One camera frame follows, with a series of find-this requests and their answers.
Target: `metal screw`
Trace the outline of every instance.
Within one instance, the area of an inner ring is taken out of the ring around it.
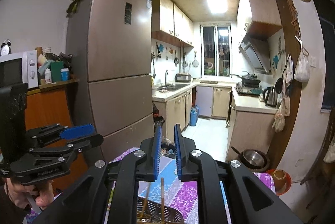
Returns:
[[[105,165],[106,163],[103,160],[98,160],[95,162],[95,167],[98,167],[98,168],[104,167]]]
[[[136,157],[142,157],[142,156],[144,156],[144,154],[145,154],[145,152],[144,152],[143,150],[136,150],[136,151],[134,152],[134,155],[135,155]]]
[[[238,160],[232,160],[231,161],[231,166],[234,168],[240,167],[241,163]]]
[[[198,149],[195,149],[195,150],[192,150],[191,154],[194,156],[194,157],[199,157],[201,156],[202,152]]]

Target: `faucet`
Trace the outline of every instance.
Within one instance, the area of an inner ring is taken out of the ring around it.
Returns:
[[[165,71],[165,86],[167,85],[167,82],[166,82],[166,78],[167,78],[167,75],[168,75],[169,73],[167,72],[167,70]]]

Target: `ceiling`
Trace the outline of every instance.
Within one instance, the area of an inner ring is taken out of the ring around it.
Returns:
[[[236,21],[238,3],[240,0],[227,0],[228,10],[223,14],[212,14],[208,8],[207,0],[171,0],[192,22],[207,21]]]

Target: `wicker basket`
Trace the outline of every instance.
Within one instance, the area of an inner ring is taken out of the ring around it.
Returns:
[[[144,206],[144,198],[138,197],[137,200],[137,211],[142,212],[143,206]],[[144,210],[145,215],[149,215],[150,218],[143,219],[144,222],[148,223],[161,223],[161,212],[162,207],[161,204],[147,200],[147,205]],[[164,207],[164,222],[175,222],[175,223],[184,223],[184,218],[182,214],[171,207]]]

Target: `orange bowl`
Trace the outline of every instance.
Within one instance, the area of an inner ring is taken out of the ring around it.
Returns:
[[[271,175],[271,174],[273,174],[274,171],[275,171],[275,169],[269,169],[269,170],[266,171],[266,173],[268,173],[269,175]],[[278,191],[278,192],[276,191],[276,195],[277,196],[285,194],[291,188],[291,185],[292,185],[291,177],[290,177],[290,175],[287,172],[285,172],[285,174],[286,174],[286,183],[285,183],[284,187],[280,191]]]

